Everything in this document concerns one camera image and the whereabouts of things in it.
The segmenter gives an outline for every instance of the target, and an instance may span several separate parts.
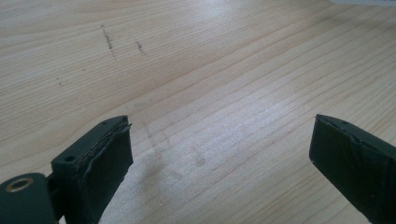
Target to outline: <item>scratch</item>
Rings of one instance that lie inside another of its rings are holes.
[[[117,60],[117,58],[116,58],[116,55],[114,54],[113,45],[111,44],[111,40],[112,40],[112,39],[110,38],[110,35],[108,34],[108,32],[105,30],[105,26],[102,24],[101,27],[102,27],[102,29],[103,29],[103,35],[105,36],[106,42],[107,42],[107,44],[108,44],[108,48],[110,49],[111,54],[113,55],[114,60],[117,62],[118,60]]]
[[[58,77],[56,77],[56,80],[58,80],[59,86],[62,86],[62,83],[59,81]]]
[[[137,48],[139,49],[139,51],[140,51],[142,54],[147,55],[147,53],[146,53],[145,51],[143,51],[143,47],[142,47],[142,45],[139,43],[139,41],[135,41],[135,43],[136,43]]]

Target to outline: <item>black plastic part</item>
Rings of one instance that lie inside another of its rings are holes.
[[[47,180],[42,174],[19,175],[0,185],[1,224],[54,224]]]
[[[317,115],[309,157],[371,222],[396,223],[396,147],[348,122]]]
[[[133,163],[129,129],[126,116],[105,120],[52,161],[68,224],[99,222]]]

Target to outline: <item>screw hole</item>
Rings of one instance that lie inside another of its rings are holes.
[[[68,157],[64,158],[65,161],[73,161],[75,159],[76,159],[76,157],[74,157],[74,156],[68,156]]]
[[[15,180],[14,182],[10,183],[6,187],[6,191],[14,193],[14,192],[26,189],[31,184],[33,184],[33,182],[34,182],[34,180],[31,177],[25,177],[25,178]]]

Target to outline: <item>dark mark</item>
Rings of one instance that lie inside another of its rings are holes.
[[[106,42],[107,42],[107,44],[108,44],[108,48],[110,49],[110,51],[111,51],[111,54],[113,55],[113,58],[114,58],[114,60],[115,61],[117,61],[117,58],[116,58],[116,55],[114,54],[114,52],[113,52],[113,45],[111,44],[111,38],[110,38],[110,35],[108,35],[108,32],[105,30],[105,26],[102,24],[102,25],[100,25],[101,27],[102,27],[102,29],[103,29],[103,34],[104,34],[104,36],[105,36],[105,38],[106,38]]]
[[[135,43],[136,43],[137,48],[139,49],[139,51],[140,51],[142,54],[147,55],[146,52],[143,51],[143,47],[142,47],[142,45],[139,43],[139,41],[135,41]]]

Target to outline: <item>wood grain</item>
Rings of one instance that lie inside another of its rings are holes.
[[[367,223],[310,163],[317,113],[396,145],[396,9],[325,0],[0,2],[0,181],[128,115],[101,223]]]

